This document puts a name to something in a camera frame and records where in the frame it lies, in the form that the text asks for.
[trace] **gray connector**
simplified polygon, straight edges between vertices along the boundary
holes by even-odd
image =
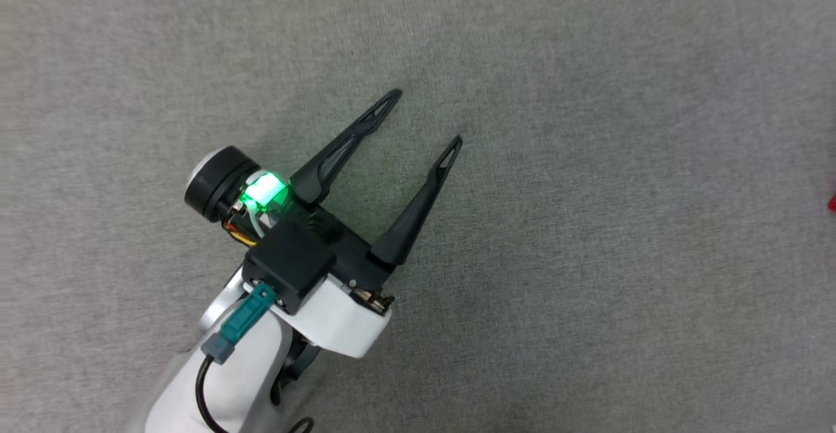
[[[227,358],[229,358],[229,355],[232,355],[233,351],[235,351],[235,345],[231,344],[226,338],[221,337],[220,332],[215,332],[203,342],[201,351],[204,355],[215,358],[215,362],[218,364],[224,364]]]

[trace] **gray fabric surface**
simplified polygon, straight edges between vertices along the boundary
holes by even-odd
[[[395,87],[329,210],[371,239],[465,148],[315,431],[836,423],[834,2],[3,0],[3,430],[119,430],[242,258],[192,166],[287,176]]]

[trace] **cable connector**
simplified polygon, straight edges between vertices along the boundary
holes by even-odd
[[[224,364],[235,351],[235,345],[247,331],[259,322],[276,301],[276,292],[266,284],[260,283],[245,301],[235,309],[232,316],[201,345],[201,351],[211,356],[218,364]]]

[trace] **green light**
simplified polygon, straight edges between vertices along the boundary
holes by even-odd
[[[276,175],[268,172],[260,176],[253,185],[247,186],[242,200],[251,199],[259,206],[266,206],[285,186]]]

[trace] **robotic arm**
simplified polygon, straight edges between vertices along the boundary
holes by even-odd
[[[201,340],[170,362],[129,432],[278,431],[287,422],[281,390],[320,350],[362,358],[370,349],[392,315],[383,284],[406,262],[462,148],[456,136],[373,244],[323,209],[337,174],[400,96],[382,97],[289,183],[232,146],[198,163],[186,203],[248,251],[201,317]],[[292,430],[310,431],[309,420]]]

